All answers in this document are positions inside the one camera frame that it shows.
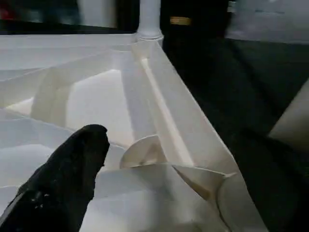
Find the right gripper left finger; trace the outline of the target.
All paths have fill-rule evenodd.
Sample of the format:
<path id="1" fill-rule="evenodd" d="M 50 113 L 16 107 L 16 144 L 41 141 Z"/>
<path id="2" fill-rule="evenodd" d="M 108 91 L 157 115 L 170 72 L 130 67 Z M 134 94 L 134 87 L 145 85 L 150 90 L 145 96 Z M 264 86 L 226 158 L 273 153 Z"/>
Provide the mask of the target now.
<path id="1" fill-rule="evenodd" d="M 0 217 L 2 232 L 78 232 L 110 148 L 103 125 L 86 125 L 22 184 Z"/>

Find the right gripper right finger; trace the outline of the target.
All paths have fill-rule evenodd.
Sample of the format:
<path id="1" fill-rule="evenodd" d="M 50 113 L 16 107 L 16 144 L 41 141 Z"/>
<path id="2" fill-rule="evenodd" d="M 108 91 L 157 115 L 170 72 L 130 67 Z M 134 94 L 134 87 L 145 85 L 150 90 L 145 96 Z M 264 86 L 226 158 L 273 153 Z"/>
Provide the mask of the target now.
<path id="1" fill-rule="evenodd" d="M 250 130 L 231 151 L 249 194 L 271 232 L 309 230 L 309 154 Z"/>

